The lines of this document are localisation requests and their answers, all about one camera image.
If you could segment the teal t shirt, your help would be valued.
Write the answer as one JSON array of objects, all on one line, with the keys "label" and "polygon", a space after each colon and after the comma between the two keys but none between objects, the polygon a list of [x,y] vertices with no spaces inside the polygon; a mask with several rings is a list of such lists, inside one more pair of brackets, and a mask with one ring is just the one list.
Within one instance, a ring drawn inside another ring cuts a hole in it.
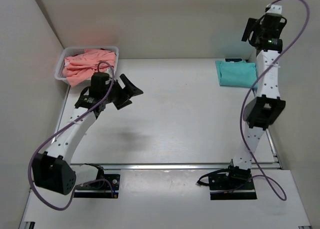
[{"label": "teal t shirt", "polygon": [[252,62],[216,60],[215,66],[220,86],[250,88],[258,78],[256,64]]}]

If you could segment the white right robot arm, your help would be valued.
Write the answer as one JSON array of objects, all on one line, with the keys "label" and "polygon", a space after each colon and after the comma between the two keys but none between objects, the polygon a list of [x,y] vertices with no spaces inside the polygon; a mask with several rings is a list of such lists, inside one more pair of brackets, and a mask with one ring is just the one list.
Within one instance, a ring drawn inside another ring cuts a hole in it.
[{"label": "white right robot arm", "polygon": [[236,189],[251,177],[252,159],[262,135],[286,106],[278,89],[279,63],[283,50],[281,32],[287,20],[279,12],[266,12],[261,18],[249,18],[242,36],[243,42],[256,49],[258,82],[256,95],[243,109],[245,144],[230,162],[224,184]]}]

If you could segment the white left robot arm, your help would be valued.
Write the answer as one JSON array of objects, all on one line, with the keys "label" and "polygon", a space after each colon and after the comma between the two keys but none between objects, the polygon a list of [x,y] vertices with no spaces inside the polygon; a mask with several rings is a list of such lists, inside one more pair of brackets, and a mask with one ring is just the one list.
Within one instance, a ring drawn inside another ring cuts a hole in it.
[{"label": "white left robot arm", "polygon": [[131,98],[143,94],[124,74],[120,75],[124,87],[109,74],[96,72],[90,85],[85,87],[74,105],[67,130],[56,136],[54,142],[34,157],[31,168],[37,187],[68,195],[76,186],[89,183],[93,188],[104,184],[105,176],[100,165],[85,163],[70,165],[72,157],[87,130],[98,119],[107,104],[120,110],[132,104]]}]

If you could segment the blue label sticker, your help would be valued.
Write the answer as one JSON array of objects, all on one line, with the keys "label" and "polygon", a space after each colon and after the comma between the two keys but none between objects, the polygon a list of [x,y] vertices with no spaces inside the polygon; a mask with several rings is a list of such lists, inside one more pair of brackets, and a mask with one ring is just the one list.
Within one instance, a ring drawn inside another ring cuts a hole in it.
[{"label": "blue label sticker", "polygon": [[241,62],[242,59],[241,58],[226,58],[225,61],[226,62],[237,63],[237,62]]}]

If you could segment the salmon pink t shirt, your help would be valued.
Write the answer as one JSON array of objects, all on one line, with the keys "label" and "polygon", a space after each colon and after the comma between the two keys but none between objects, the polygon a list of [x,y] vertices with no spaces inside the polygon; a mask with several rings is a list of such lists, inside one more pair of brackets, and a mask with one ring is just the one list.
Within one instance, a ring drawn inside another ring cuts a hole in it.
[{"label": "salmon pink t shirt", "polygon": [[63,76],[71,87],[88,80],[97,72],[99,62],[108,62],[113,68],[116,64],[116,54],[106,49],[85,49],[84,53],[68,56],[64,59]]}]

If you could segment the white plastic basket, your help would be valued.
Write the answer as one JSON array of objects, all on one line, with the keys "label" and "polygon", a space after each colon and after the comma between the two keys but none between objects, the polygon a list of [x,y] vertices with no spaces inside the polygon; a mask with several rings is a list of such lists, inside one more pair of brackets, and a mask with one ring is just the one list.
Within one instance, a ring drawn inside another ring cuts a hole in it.
[{"label": "white plastic basket", "polygon": [[[64,59],[69,56],[77,56],[79,54],[83,54],[85,52],[85,49],[103,49],[103,50],[108,50],[108,51],[114,52],[116,54],[116,60],[115,60],[115,66],[113,68],[117,69],[118,60],[119,60],[119,49],[116,46],[113,46],[113,45],[70,46],[70,47],[65,48],[62,51],[62,54],[58,60],[58,63],[55,68],[55,75],[54,75],[56,80],[63,81],[66,84],[70,85],[67,81],[67,78],[65,76],[63,76],[63,69],[65,66]],[[78,84],[77,86],[89,85],[90,80],[91,79],[87,79],[87,80],[81,82],[80,84]]]}]

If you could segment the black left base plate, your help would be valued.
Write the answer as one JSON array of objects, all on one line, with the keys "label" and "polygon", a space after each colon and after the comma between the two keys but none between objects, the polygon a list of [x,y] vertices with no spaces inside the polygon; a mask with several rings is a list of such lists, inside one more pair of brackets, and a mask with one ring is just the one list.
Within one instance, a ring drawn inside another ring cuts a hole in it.
[{"label": "black left base plate", "polygon": [[82,199],[117,199],[119,197],[121,173],[119,170],[104,170],[103,178],[107,180],[79,185],[74,192],[75,198]]}]

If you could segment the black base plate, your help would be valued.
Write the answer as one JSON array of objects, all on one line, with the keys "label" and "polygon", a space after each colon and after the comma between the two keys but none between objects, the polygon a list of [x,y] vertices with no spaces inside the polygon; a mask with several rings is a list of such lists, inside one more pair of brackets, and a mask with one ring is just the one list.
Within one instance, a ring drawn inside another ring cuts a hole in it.
[{"label": "black base plate", "polygon": [[119,170],[104,170],[103,178],[107,180],[79,185],[74,192],[75,198],[82,199],[117,199],[119,197],[121,173]]},{"label": "black base plate", "polygon": [[196,182],[199,186],[209,187],[211,201],[257,200],[254,182],[231,181],[227,172],[213,171],[202,175]]}]

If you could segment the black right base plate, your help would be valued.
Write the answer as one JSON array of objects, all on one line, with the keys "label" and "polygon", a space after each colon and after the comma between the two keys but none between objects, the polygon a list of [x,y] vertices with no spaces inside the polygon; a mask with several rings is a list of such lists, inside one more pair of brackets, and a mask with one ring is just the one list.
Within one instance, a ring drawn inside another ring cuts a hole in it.
[{"label": "black right base plate", "polygon": [[254,182],[231,181],[227,172],[213,171],[202,175],[196,182],[199,186],[209,187],[211,201],[257,200]]}]

